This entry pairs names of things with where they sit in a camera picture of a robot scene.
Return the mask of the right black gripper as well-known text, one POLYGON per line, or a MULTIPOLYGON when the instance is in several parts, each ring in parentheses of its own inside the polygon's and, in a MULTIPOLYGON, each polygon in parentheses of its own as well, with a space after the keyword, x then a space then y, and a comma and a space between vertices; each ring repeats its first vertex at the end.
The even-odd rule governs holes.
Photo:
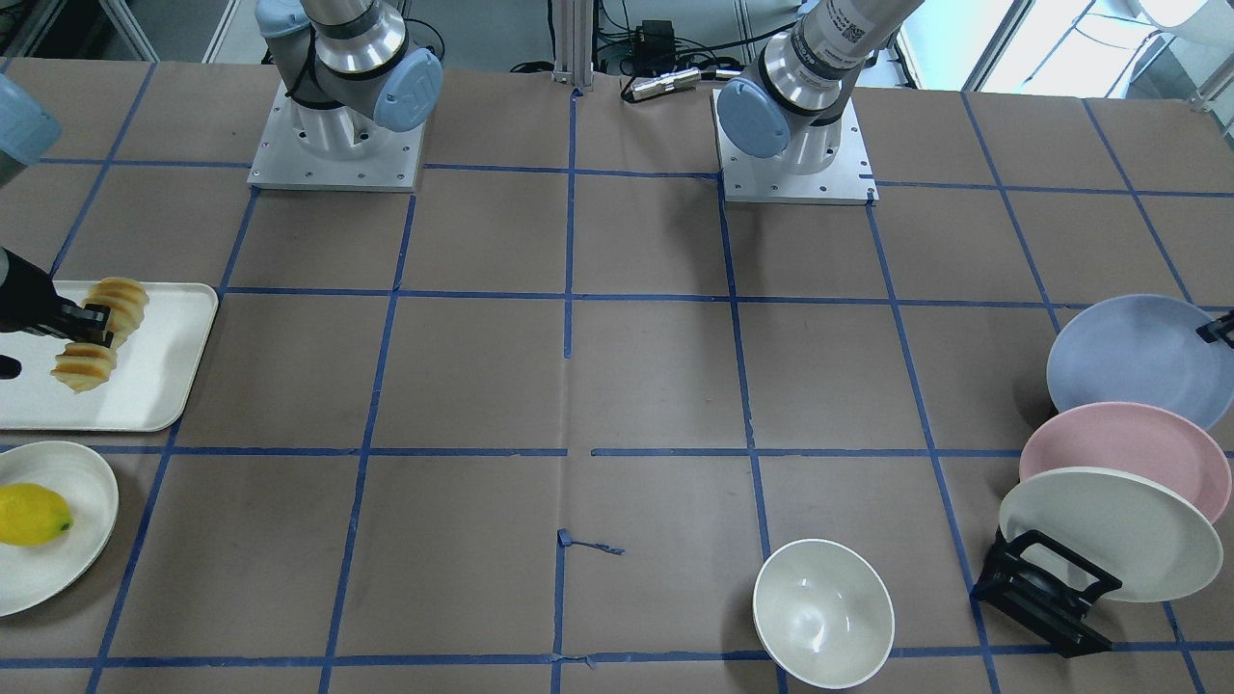
MULTIPOLYGON (((110 347, 112 310, 106 305, 84 307, 65 303, 48 273, 12 251, 1 249, 2 333, 53 335, 72 342, 110 347)), ((22 372, 17 359, 0 356, 1 382, 14 382, 22 372)))

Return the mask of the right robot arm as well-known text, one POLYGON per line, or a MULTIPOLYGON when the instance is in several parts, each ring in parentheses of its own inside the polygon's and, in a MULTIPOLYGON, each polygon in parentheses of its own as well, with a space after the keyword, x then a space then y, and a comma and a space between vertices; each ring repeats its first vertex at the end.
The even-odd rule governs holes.
MULTIPOLYGON (((63 127, 9 77, 1 77, 1 185, 12 183, 35 165, 63 133, 63 127)), ((42 268, 1 249, 2 333, 51 335, 51 337, 109 347, 110 307, 80 307, 54 289, 42 268)))

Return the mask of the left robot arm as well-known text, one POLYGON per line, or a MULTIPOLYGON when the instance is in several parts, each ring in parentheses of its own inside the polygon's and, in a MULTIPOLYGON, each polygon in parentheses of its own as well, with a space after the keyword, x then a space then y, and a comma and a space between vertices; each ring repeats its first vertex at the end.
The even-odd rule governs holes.
POLYGON ((714 99, 719 131, 747 156, 797 161, 800 173, 823 170, 863 65, 921 1, 808 1, 789 30, 768 40, 740 77, 714 99))

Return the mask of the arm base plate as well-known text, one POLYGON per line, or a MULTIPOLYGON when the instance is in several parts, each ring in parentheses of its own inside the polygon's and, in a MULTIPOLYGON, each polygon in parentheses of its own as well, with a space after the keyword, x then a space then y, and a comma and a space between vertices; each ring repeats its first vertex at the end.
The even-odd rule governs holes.
POLYGON ((348 107, 305 107, 279 84, 247 182, 263 190, 411 194, 424 135, 424 123, 392 132, 348 107))
POLYGON ((714 144, 727 201, 826 205, 879 201, 854 101, 847 102, 839 121, 793 137, 789 149, 776 157, 756 158, 732 144, 721 127, 718 98, 719 91, 713 91, 714 144))

